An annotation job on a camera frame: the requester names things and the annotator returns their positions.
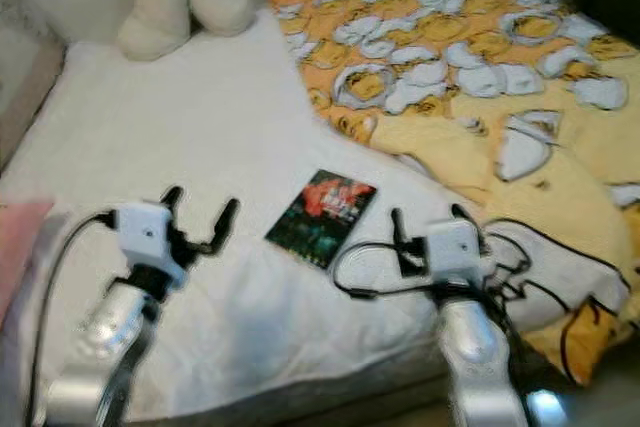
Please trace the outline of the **yellow cartoon egg blanket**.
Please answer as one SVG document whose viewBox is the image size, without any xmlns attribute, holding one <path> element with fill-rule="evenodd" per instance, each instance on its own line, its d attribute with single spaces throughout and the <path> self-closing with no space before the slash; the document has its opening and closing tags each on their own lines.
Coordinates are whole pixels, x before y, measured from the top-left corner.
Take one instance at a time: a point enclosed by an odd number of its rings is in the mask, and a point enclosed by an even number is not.
<svg viewBox="0 0 640 427">
<path fill-rule="evenodd" d="M 524 341 L 640 335 L 640 47 L 567 0 L 269 0 L 316 116 L 471 203 Z"/>
</svg>

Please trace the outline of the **white quilted mattress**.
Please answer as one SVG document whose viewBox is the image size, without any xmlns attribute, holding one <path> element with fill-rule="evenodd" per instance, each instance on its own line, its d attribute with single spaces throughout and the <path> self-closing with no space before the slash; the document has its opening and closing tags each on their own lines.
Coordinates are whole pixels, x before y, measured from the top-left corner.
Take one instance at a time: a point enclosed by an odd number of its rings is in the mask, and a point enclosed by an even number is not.
<svg viewBox="0 0 640 427">
<path fill-rule="evenodd" d="M 41 371 L 54 375 L 78 323 L 125 272 L 113 232 L 88 226 L 41 309 L 65 235 L 110 204 L 159 198 L 173 185 L 186 191 L 175 218 L 193 238 L 209 238 L 227 199 L 239 200 L 239 212 L 223 252 L 198 261 L 165 303 L 134 381 L 129 422 L 358 424 L 443 400 L 447 377 L 428 299 L 357 302 L 265 240 L 320 170 L 378 189 L 353 231 L 357 241 L 388 238 L 390 208 L 401 208 L 417 234 L 457 202 L 315 119 L 269 14 L 238 37 L 200 35 L 155 62 L 131 62 L 101 44 L 70 47 L 3 175 L 5 199 L 55 202 L 6 321 L 5 423 L 26 421 L 36 337 L 44 335 Z"/>
</svg>

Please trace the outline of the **book with red flower cover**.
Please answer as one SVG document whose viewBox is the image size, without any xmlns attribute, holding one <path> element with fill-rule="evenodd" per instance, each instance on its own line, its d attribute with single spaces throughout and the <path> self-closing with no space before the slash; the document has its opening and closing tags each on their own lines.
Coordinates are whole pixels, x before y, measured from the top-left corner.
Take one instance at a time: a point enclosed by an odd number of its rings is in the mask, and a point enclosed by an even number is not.
<svg viewBox="0 0 640 427">
<path fill-rule="evenodd" d="M 326 270 L 376 194 L 374 185 L 319 170 L 266 232 L 265 240 Z"/>
</svg>

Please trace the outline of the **pink pillow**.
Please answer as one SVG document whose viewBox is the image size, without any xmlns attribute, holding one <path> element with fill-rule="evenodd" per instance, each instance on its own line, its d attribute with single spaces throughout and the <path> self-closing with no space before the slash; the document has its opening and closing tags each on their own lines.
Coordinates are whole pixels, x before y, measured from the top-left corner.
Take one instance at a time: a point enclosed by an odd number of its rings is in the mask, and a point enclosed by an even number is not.
<svg viewBox="0 0 640 427">
<path fill-rule="evenodd" d="M 50 199 L 26 200 L 1 206 L 0 314 L 5 317 L 26 271 L 38 231 L 54 206 Z"/>
</svg>

